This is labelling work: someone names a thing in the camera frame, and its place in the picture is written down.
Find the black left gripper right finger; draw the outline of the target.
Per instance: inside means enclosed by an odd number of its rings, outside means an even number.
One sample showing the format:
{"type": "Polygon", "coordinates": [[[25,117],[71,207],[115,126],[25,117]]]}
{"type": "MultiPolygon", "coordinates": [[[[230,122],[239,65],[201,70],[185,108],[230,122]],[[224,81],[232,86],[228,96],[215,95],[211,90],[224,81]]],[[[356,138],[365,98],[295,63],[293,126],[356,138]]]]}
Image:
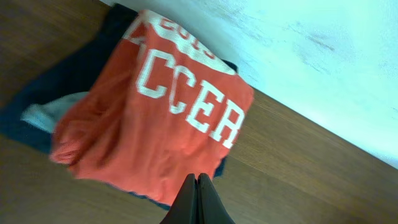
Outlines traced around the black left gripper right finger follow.
{"type": "Polygon", "coordinates": [[[200,174],[197,180],[197,223],[235,224],[227,213],[211,179],[200,174]]]}

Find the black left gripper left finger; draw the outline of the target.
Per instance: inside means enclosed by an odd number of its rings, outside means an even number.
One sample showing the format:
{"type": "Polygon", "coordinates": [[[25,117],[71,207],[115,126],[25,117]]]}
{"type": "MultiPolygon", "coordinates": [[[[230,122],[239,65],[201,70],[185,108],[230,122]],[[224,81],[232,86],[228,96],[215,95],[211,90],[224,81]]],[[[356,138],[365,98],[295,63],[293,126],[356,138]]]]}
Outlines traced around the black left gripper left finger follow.
{"type": "Polygon", "coordinates": [[[197,181],[188,174],[170,210],[160,224],[195,224],[197,221],[197,181]]]}

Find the orange Fram t-shirt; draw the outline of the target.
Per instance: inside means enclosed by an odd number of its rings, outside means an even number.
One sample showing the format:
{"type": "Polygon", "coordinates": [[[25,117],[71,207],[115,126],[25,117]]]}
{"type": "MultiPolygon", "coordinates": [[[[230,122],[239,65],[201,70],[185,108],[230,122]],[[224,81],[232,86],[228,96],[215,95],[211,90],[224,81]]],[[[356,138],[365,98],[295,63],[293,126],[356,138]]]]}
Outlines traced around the orange Fram t-shirt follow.
{"type": "Polygon", "coordinates": [[[213,176],[253,89],[176,22],[143,10],[89,93],[58,122],[51,160],[171,205],[188,174],[213,176]]]}

